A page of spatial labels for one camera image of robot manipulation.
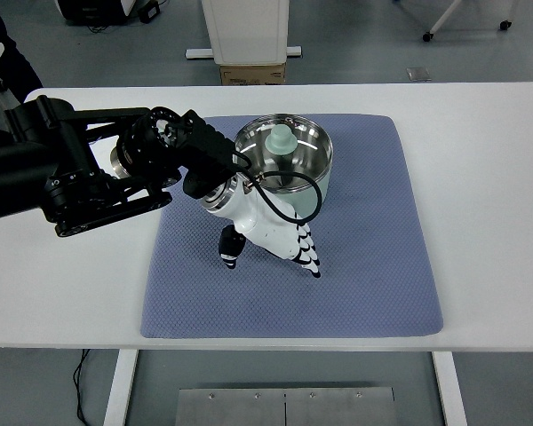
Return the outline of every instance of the blue textured cloth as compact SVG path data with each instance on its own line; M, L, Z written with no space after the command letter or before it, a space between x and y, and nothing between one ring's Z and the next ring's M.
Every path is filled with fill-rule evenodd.
M442 314L401 142L388 117L305 115L334 145L330 187L310 223L322 277L247 242L237 267L218 253L226 219L174 186L147 280L145 337L430 335ZM250 116L206 122L228 138Z

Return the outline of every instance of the metal bowl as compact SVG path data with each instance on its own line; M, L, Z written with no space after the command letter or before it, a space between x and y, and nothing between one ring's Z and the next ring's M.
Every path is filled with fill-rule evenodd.
M272 154L265 147L267 137L276 124L287 125L296 136L298 146L292 153ZM261 171L296 171L320 184L331 170L333 146L330 137L318 124L298 115L273 114L253 120L239 130L235 137L235 148L249 157L253 175ZM239 164L245 165L243 160L235 158ZM299 177L275 176L261 181L261 186L276 194L297 193L311 187Z

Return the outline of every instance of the gray floor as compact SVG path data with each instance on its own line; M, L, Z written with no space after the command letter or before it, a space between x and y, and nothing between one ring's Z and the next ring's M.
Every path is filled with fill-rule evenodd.
M506 33L497 28L507 18L511 0L465 0L433 41L423 43L421 36L449 3L292 0L289 45L301 45L304 57L289 60L287 83L407 83L407 67L428 67L433 81L439 83L533 81L533 0L520 3L513 26ZM87 28L66 25L53 0L0 0L0 12L20 50L49 87L220 83L219 69L212 61L184 60L186 48L210 47L203 12L196 0L170 0L163 14L150 25L132 22L96 35ZM325 355L308 358L306 365L313 372L308 375L302 370L285 374L284 368L274 371L266 367L282 356L269 357L269 353L260 354L265 362L243 370L234 381L331 379L318 373L332 361ZM79 354L0 349L0 425L80 424L75 417L71 381ZM115 356L115 351L98 351L86 366L84 411L93 425L102 423ZM190 370L177 375L170 368L176 356L161 352L140 357L139 387L133 394L129 424L172 424L166 416L173 413L175 392L189 382L189 377L195 383L208 372L215 377L210 381L227 380L214 375L207 361L197 357L189 365L193 375ZM363 377L355 362L375 362L373 357L360 354L333 377L341 382L365 382L369 379ZM416 361L406 358L406 362ZM533 425L533 354L462 353L455 355L455 362L469 424ZM273 379L268 380L271 371ZM160 394L151 406L146 392L152 389L150 377L158 375L160 382L155 386L163 388L155 389L169 390L171 405L168 411L155 413L154 407L162 404L163 396ZM431 402L430 408L433 419L434 404Z

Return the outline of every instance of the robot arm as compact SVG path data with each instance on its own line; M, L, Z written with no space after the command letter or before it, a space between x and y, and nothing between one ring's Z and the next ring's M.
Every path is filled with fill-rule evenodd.
M171 196L164 188L181 180L183 166L184 193L204 198L208 211L234 220L236 235L317 276L307 225L280 219L255 188L244 189L234 142L194 111L183 116L163 107L75 111L64 100L40 96L6 116L13 142L0 146L0 217L40 208L60 237L74 235L165 206ZM89 129L90 124L97 127ZM111 154L118 177L99 168L89 147L111 136L118 136ZM233 183L231 199L224 190ZM143 190L147 195L138 197ZM269 198L270 205L295 217L290 204Z

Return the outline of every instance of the white robotic hand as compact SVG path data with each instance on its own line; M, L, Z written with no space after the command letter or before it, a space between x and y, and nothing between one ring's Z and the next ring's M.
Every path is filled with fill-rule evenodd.
M286 216L300 218L294 208L275 195L265 192L269 200ZM243 186L240 176L233 177L223 186L203 199L202 205L212 215L233 220L234 229L226 228L222 234L237 244L246 237L250 242L260 246L281 259L289 259L309 270L316 278L320 277L320 262L315 252L314 242L308 225L295 225L278 217L254 188ZM222 253L228 267L234 268L237 256L243 250L235 248Z

